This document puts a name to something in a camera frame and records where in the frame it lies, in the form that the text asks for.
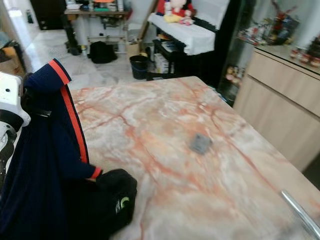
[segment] black trash bin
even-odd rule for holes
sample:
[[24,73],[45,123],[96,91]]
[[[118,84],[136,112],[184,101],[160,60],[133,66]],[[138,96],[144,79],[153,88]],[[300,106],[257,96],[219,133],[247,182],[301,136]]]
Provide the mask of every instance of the black trash bin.
[[146,56],[130,57],[133,77],[138,80],[146,79],[148,58]]

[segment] navy jacket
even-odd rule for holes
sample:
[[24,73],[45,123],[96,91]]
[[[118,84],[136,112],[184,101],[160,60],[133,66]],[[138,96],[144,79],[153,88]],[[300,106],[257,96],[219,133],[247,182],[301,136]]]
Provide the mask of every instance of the navy jacket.
[[31,113],[29,126],[22,129],[1,190],[0,239],[69,239],[62,184],[102,173],[89,164],[70,81],[54,59],[24,83],[34,93],[29,107],[51,115]]

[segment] small gray object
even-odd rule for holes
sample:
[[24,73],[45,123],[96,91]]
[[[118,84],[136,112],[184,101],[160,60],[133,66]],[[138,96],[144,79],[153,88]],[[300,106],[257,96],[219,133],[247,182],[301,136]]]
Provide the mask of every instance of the small gray object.
[[204,155],[211,145],[212,141],[209,137],[202,135],[201,133],[197,133],[190,145],[190,149],[198,154]]

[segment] wooden cabinet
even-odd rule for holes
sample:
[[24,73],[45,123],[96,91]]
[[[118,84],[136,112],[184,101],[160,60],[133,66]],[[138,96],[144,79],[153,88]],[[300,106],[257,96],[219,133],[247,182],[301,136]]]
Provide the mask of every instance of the wooden cabinet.
[[320,80],[256,50],[234,109],[300,171],[320,153]]

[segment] pink marble surface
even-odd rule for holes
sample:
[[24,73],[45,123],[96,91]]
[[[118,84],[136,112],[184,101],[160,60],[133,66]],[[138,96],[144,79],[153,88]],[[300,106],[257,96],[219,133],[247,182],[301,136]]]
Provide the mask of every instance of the pink marble surface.
[[[72,95],[90,162],[138,180],[115,240],[304,239],[283,189],[320,216],[320,192],[196,77]],[[205,155],[189,149],[196,133],[213,142]]]

